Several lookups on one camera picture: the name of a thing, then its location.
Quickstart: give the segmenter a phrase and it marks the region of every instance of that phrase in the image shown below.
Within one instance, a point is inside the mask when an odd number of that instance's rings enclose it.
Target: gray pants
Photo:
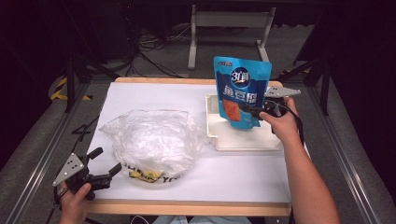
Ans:
[[[159,216],[153,224],[251,224],[247,217],[186,217]]]

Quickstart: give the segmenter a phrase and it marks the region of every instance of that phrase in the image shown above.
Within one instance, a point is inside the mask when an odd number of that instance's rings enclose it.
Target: yellow object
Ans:
[[[129,177],[137,178],[149,183],[154,183],[161,177],[162,174],[163,173],[160,171],[141,171],[139,169],[133,168],[133,170],[129,172]]]

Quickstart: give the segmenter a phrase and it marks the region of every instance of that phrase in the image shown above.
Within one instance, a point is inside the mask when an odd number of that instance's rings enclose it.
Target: forearm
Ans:
[[[339,223],[335,203],[298,136],[284,142],[288,179],[297,223]]]
[[[75,223],[74,221],[64,216],[61,216],[61,220],[59,221],[59,224],[74,224],[74,223]]]

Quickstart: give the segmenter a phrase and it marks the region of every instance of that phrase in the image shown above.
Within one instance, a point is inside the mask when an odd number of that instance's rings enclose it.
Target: human hand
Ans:
[[[67,189],[66,184],[60,184],[62,189]],[[87,200],[85,196],[90,192],[91,184],[83,185],[76,194],[68,190],[61,198],[62,216],[60,224],[84,223],[87,216]]]
[[[284,100],[286,106],[298,116],[294,100],[290,97],[285,97]],[[279,138],[282,143],[285,143],[295,137],[299,137],[296,120],[290,112],[286,113],[280,118],[276,118],[268,113],[261,112],[260,117],[271,124],[277,138]]]

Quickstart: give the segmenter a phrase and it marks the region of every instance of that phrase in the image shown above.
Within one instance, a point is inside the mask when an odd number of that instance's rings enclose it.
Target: finger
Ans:
[[[73,195],[72,192],[70,192],[70,190],[68,189],[66,183],[63,181],[61,183],[59,183],[58,186],[58,197],[62,200],[65,197],[69,197],[70,194]]]
[[[270,114],[268,114],[268,113],[265,113],[265,112],[260,112],[259,116],[260,116],[263,120],[267,121],[267,122],[270,123],[270,124],[273,124],[273,122],[275,121],[275,118],[274,118],[272,115],[270,115]]]
[[[83,185],[75,194],[75,198],[77,200],[84,200],[85,196],[90,192],[91,189],[91,184],[90,183],[86,183],[85,185]]]
[[[298,116],[297,109],[296,109],[296,104],[294,103],[294,99],[291,98],[291,97],[285,97],[284,101],[285,101],[286,106],[288,108],[290,108],[291,111],[293,111],[294,114],[296,114]]]

